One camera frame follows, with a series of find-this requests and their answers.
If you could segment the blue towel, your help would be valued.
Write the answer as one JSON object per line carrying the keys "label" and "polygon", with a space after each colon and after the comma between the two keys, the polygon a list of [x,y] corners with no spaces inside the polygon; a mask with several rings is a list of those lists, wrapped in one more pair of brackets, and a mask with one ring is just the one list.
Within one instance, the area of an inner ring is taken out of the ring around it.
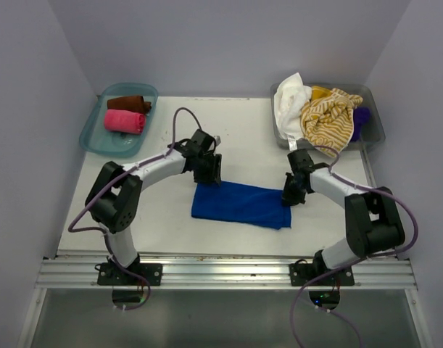
{"label": "blue towel", "polygon": [[282,191],[241,183],[199,184],[191,207],[193,218],[245,223],[279,230],[291,227],[291,208]]}

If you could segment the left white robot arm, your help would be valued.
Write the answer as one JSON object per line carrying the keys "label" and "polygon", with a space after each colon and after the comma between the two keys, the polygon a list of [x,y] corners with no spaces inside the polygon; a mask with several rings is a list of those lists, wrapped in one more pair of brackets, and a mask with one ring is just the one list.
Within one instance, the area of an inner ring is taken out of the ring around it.
{"label": "left white robot arm", "polygon": [[104,230],[106,247],[116,264],[114,275],[121,283],[135,283],[140,275],[131,224],[137,216],[141,193],[166,178],[187,172],[193,174],[197,184],[219,185],[219,144],[219,136],[197,129],[191,138],[176,141],[154,157],[127,165],[110,161],[102,167],[85,208]]}

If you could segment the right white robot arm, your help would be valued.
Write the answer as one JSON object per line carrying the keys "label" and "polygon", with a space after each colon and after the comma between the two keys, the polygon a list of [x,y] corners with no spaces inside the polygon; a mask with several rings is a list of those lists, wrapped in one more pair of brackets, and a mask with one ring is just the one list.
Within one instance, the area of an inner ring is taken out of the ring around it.
{"label": "right white robot arm", "polygon": [[312,276],[326,285],[338,269],[405,243],[405,231],[397,203],[387,188],[366,188],[338,176],[326,163],[315,163],[305,149],[287,155],[281,201],[286,207],[304,204],[308,194],[322,194],[344,209],[345,237],[315,253]]}

